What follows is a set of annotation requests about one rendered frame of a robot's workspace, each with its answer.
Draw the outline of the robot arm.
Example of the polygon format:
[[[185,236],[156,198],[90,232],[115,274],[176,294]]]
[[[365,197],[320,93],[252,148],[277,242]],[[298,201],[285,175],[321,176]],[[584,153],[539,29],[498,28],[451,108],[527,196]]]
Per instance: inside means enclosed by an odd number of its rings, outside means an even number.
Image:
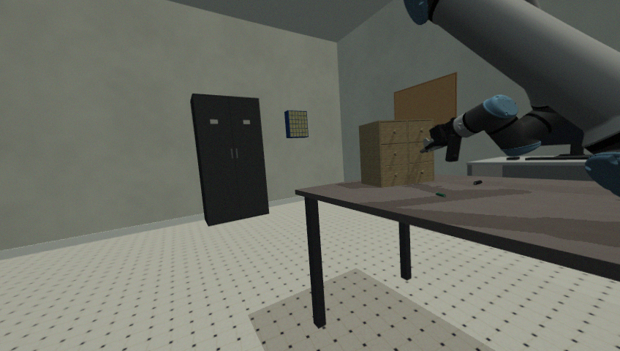
[[[485,131],[508,156],[540,147],[568,121],[591,152],[585,170],[620,197],[620,52],[540,9],[538,0],[404,0],[525,89],[532,111],[496,95],[456,118],[462,137]],[[545,103],[545,104],[544,104]],[[587,147],[588,146],[588,147]]]

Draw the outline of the wooden drawer front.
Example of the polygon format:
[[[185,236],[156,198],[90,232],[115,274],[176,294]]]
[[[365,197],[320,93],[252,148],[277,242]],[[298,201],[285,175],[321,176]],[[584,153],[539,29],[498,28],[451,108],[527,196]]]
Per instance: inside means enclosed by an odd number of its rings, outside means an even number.
[[[381,143],[407,141],[407,123],[405,121],[381,122],[380,132]]]
[[[433,160],[433,151],[420,153],[422,149],[423,142],[409,143],[409,162]]]
[[[382,165],[407,162],[407,144],[381,145]]]
[[[409,182],[431,181],[433,180],[433,163],[418,162],[409,164]]]
[[[382,186],[396,184],[408,184],[408,165],[382,166]]]
[[[431,121],[408,121],[408,140],[423,140],[424,138],[430,140],[429,129],[432,128]]]

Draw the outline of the wooden chest of drawers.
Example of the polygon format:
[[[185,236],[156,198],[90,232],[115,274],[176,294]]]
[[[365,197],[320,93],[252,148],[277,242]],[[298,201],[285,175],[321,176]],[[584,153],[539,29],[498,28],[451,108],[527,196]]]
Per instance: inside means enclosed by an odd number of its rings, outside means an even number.
[[[407,144],[407,162],[404,163],[396,163],[396,164],[388,164],[388,165],[408,165],[408,184],[417,184],[429,181],[420,181],[420,182],[409,182],[409,163],[417,163],[417,162],[409,162],[409,143],[410,142],[421,142],[423,140],[408,140],[408,121],[431,121],[434,127],[434,119],[407,119],[407,120],[385,120],[385,121],[375,121],[369,124],[364,124],[359,126],[359,138],[360,138],[360,169],[361,169],[361,183],[367,184],[371,186],[377,187],[389,187],[382,186],[382,153],[381,153],[381,132],[380,132],[380,123],[388,122],[388,121],[405,121],[407,123],[407,141],[402,142],[391,142],[395,144],[406,143]]]

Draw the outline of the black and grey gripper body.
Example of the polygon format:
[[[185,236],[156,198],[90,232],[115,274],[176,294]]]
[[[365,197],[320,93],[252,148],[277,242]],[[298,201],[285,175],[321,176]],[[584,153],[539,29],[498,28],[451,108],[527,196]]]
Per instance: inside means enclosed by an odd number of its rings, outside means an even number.
[[[436,146],[447,146],[449,135],[455,135],[457,137],[462,137],[456,133],[453,128],[453,121],[456,118],[451,118],[449,122],[446,124],[438,124],[434,128],[430,129],[430,136],[433,138],[434,142],[439,142]],[[450,123],[451,122],[451,123]],[[452,127],[452,130],[451,130]],[[452,132],[453,131],[453,132]]]

